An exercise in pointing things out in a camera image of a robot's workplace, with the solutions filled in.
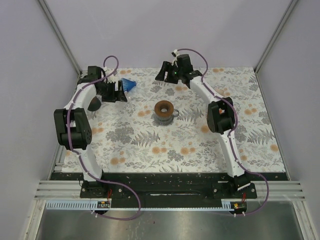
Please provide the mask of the blue ribbed plastic dripper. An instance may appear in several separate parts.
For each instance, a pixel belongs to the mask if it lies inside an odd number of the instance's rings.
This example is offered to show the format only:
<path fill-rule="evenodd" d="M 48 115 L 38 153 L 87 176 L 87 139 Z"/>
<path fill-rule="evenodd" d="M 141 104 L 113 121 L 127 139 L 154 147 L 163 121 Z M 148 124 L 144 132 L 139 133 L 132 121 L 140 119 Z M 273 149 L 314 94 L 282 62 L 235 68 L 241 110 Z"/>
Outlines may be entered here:
<path fill-rule="evenodd" d="M 133 80 L 129 80 L 126 78 L 121 78 L 122 81 L 122 86 L 123 86 L 123 91 L 124 92 L 129 92 L 131 91 L 134 87 L 137 86 L 137 82 Z"/>

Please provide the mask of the round wooden dripper holder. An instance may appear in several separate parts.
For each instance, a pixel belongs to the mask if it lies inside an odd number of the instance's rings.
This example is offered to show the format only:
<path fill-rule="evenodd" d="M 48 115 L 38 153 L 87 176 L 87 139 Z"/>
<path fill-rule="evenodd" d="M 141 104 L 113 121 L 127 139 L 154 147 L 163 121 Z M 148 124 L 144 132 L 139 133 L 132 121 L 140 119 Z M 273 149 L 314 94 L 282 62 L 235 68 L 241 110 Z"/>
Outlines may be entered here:
<path fill-rule="evenodd" d="M 155 104 L 154 112 L 159 118 L 169 118 L 174 112 L 174 106 L 170 101 L 161 100 Z"/>

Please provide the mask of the orange coffee filter box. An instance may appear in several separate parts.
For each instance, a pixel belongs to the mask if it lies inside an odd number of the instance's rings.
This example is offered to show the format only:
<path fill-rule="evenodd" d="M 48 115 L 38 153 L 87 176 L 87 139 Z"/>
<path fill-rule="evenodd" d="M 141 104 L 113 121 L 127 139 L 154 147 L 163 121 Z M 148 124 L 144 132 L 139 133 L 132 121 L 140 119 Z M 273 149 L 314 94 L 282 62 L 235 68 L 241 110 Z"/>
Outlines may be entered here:
<path fill-rule="evenodd" d="M 225 110 L 222 109 L 222 108 L 219 108 L 219 114 L 222 115 L 222 114 L 224 114 L 224 113 L 225 113 Z"/>

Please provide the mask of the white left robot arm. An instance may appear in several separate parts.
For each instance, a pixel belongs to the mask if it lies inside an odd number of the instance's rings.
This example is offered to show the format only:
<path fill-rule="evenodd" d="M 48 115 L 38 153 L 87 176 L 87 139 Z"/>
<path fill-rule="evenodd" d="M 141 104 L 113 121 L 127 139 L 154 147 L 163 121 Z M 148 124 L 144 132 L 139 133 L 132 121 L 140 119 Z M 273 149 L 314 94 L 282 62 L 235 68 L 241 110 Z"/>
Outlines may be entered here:
<path fill-rule="evenodd" d="M 101 181 L 103 170 L 92 150 L 92 129 L 87 111 L 97 111 L 101 102 L 128 102 L 123 81 L 108 81 L 110 75 L 99 66 L 89 66 L 81 78 L 69 103 L 53 113 L 58 143 L 77 155 L 83 178 L 91 185 L 91 192 L 98 198 L 107 195 L 109 186 Z"/>

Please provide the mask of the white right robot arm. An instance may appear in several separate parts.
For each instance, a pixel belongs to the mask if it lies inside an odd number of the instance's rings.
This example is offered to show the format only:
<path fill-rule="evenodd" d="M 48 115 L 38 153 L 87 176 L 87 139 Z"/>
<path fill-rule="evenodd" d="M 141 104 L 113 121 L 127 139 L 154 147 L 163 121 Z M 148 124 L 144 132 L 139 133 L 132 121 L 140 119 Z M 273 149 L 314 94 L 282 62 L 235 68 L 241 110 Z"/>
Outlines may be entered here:
<path fill-rule="evenodd" d="M 194 70 L 192 65 L 183 68 L 177 63 L 164 61 L 155 80 L 171 84 L 181 81 L 207 104 L 207 126 L 217 135 L 227 165 L 227 174 L 232 178 L 227 186 L 228 194 L 233 198 L 239 198 L 250 185 L 250 180 L 239 161 L 240 155 L 235 139 L 238 117 L 232 99 L 223 97 L 214 90 L 204 80 L 204 75 Z"/>

